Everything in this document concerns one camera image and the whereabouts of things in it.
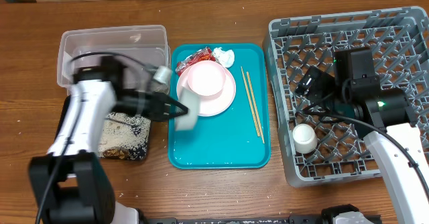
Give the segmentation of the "black food waste tray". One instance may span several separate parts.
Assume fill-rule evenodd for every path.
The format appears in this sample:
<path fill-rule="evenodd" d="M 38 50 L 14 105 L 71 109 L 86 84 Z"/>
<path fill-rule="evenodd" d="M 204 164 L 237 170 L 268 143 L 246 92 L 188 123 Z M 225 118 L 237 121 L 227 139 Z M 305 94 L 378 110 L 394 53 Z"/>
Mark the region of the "black food waste tray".
<path fill-rule="evenodd" d="M 112 158 L 109 151 L 118 150 L 124 152 L 118 158 L 144 159 L 151 121 L 114 111 L 115 103 L 112 95 L 72 95 L 60 131 L 48 153 L 59 156 L 69 139 L 67 156 L 84 150 L 102 158 Z"/>

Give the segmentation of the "grey bowl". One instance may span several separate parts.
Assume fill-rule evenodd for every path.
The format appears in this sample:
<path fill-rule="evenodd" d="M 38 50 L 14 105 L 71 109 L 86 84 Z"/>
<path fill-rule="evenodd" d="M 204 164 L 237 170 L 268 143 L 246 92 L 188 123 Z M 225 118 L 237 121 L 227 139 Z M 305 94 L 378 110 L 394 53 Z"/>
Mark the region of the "grey bowl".
<path fill-rule="evenodd" d="M 200 112 L 200 97 L 191 90 L 183 88 L 178 100 L 187 108 L 188 111 L 186 114 L 175 119 L 175 130 L 190 131 L 194 128 L 198 120 L 198 114 Z"/>

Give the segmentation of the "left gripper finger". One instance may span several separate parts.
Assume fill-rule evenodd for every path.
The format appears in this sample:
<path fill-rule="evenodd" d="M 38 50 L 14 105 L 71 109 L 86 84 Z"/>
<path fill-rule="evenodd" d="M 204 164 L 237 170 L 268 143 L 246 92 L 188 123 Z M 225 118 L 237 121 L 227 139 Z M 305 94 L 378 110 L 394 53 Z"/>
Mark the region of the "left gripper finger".
<path fill-rule="evenodd" d="M 169 107 L 177 107 L 181 112 L 188 112 L 188 108 L 178 100 L 171 98 L 165 93 L 157 93 L 158 99 L 164 109 Z"/>
<path fill-rule="evenodd" d="M 164 122 L 170 119 L 181 117 L 183 115 L 186 115 L 187 113 L 188 113 L 188 110 L 185 110 L 185 111 L 180 110 L 179 112 L 173 112 L 173 113 L 168 113 L 165 111 L 160 111 L 160 112 L 152 111 L 148 113 L 147 118 L 150 119 L 151 121 Z"/>

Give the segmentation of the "red snack wrapper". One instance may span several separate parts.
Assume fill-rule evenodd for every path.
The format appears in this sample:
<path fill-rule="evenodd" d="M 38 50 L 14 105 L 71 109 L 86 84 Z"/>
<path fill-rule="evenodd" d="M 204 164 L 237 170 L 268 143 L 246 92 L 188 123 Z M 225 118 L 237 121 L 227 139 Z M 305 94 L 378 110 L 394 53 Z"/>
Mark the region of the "red snack wrapper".
<path fill-rule="evenodd" d="M 209 47 L 201 48 L 195 53 L 189 55 L 184 60 L 179 61 L 176 65 L 175 72 L 178 76 L 180 76 L 187 68 L 204 60 L 217 61 Z"/>

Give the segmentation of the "white cup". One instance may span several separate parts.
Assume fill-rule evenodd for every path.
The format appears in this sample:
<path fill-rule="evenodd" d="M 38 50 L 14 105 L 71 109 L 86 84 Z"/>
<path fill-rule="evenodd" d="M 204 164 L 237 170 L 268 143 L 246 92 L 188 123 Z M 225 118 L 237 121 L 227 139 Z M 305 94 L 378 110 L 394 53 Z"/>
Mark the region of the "white cup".
<path fill-rule="evenodd" d="M 298 124 L 292 130 L 295 150 L 301 154 L 313 152 L 317 147 L 317 137 L 314 129 L 305 123 Z"/>

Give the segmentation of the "small pink plate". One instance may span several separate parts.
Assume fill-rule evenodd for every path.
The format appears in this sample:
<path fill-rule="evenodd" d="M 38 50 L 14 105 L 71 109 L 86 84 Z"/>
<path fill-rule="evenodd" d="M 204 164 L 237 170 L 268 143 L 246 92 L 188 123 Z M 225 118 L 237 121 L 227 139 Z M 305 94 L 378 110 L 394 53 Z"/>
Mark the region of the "small pink plate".
<path fill-rule="evenodd" d="M 226 81 L 225 68 L 206 60 L 196 63 L 188 73 L 188 86 L 197 95 L 210 97 L 219 93 Z"/>

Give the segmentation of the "rice and food scraps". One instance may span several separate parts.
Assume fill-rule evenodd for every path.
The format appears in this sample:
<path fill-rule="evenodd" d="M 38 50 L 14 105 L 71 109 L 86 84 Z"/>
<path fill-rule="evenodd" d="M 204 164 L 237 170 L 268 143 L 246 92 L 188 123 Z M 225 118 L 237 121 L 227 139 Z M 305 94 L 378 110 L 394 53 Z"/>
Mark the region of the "rice and food scraps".
<path fill-rule="evenodd" d="M 142 161 L 147 156 L 151 121 L 124 113 L 109 113 L 104 122 L 99 156 Z"/>

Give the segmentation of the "teal plastic serving tray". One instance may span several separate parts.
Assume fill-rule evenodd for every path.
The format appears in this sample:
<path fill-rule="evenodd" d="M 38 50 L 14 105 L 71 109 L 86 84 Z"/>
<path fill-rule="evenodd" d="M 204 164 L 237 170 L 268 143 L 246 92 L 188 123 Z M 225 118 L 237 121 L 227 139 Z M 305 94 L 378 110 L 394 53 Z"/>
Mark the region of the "teal plastic serving tray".
<path fill-rule="evenodd" d="M 172 165 L 179 169 L 261 168 L 270 159 L 269 107 L 263 51 L 250 43 L 221 44 L 220 47 L 235 53 L 235 62 L 229 68 L 236 82 L 234 101 L 218 115 L 199 117 L 195 128 L 190 131 L 176 131 L 174 120 L 169 121 L 168 157 Z M 246 72 L 250 73 L 265 144 L 255 130 L 241 66 L 246 80 Z"/>

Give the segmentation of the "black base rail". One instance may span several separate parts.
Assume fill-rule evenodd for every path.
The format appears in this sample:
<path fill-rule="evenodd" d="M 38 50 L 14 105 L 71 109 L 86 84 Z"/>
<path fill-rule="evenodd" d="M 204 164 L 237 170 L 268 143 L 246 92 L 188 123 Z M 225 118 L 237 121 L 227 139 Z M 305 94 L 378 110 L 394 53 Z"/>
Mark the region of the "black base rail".
<path fill-rule="evenodd" d="M 346 217 L 337 216 L 331 221 L 322 215 L 290 215 L 285 218 L 255 218 L 255 219 L 176 219 L 157 218 L 144 219 L 140 223 L 144 224 L 334 224 L 334 223 L 382 223 L 380 216 L 352 217 L 348 220 Z"/>

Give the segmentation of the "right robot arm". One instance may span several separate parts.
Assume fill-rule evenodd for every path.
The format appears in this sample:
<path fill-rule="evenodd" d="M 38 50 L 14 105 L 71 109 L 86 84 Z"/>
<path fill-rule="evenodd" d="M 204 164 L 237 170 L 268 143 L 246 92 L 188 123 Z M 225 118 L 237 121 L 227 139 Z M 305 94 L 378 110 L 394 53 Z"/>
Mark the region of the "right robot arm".
<path fill-rule="evenodd" d="M 428 222 L 428 163 L 407 94 L 382 89 L 368 47 L 338 50 L 334 74 L 311 66 L 295 93 L 323 123 L 354 125 L 380 169 L 399 223 Z"/>

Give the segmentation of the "white napkin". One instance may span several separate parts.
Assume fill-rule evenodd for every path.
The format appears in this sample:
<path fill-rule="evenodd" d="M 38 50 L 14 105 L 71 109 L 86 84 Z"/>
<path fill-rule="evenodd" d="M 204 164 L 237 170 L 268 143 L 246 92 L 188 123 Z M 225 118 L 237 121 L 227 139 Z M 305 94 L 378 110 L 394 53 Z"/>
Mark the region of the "white napkin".
<path fill-rule="evenodd" d="M 212 55 L 225 68 L 232 67 L 235 62 L 235 53 L 233 50 L 224 51 L 221 47 L 218 47 L 212 50 Z"/>

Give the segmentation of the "large white round plate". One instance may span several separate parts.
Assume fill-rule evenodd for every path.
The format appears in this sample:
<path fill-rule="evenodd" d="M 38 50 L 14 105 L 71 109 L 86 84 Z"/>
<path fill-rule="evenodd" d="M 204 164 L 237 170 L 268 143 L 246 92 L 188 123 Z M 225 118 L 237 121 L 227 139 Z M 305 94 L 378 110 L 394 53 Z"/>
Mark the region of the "large white round plate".
<path fill-rule="evenodd" d="M 176 92 L 178 96 L 180 95 L 183 88 L 191 90 L 188 86 L 188 73 L 191 67 L 187 68 L 178 78 L 178 83 L 176 85 Z M 200 112 L 198 114 L 199 116 L 211 117 L 218 115 L 225 111 L 234 101 L 236 94 L 235 79 L 226 68 L 225 72 L 225 85 L 219 93 L 210 97 L 203 97 L 198 95 L 200 97 Z"/>

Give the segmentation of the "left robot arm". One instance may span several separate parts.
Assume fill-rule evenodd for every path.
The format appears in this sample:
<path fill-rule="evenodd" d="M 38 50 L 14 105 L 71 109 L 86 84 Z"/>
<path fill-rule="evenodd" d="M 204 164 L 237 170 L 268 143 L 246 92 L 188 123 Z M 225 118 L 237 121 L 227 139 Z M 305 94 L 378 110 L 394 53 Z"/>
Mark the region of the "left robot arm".
<path fill-rule="evenodd" d="M 29 178 L 38 204 L 36 223 L 146 223 L 143 213 L 115 199 L 99 161 L 104 122 L 111 112 L 151 121 L 173 119 L 176 130 L 194 128 L 200 99 L 182 89 L 177 100 L 146 89 L 126 89 L 120 53 L 98 52 L 97 66 L 79 68 L 63 106 L 54 143 L 32 158 Z"/>

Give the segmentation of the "clear plastic waste bin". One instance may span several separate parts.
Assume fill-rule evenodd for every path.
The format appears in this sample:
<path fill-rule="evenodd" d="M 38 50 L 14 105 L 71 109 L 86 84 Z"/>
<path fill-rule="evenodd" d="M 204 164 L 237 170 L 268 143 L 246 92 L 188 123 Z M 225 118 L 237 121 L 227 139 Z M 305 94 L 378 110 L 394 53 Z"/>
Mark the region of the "clear plastic waste bin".
<path fill-rule="evenodd" d="M 167 32 L 162 25 L 101 27 L 64 32 L 60 40 L 57 84 L 67 88 L 78 68 L 99 65 L 98 56 L 74 62 L 73 57 L 89 52 L 118 52 L 154 66 L 171 67 Z"/>

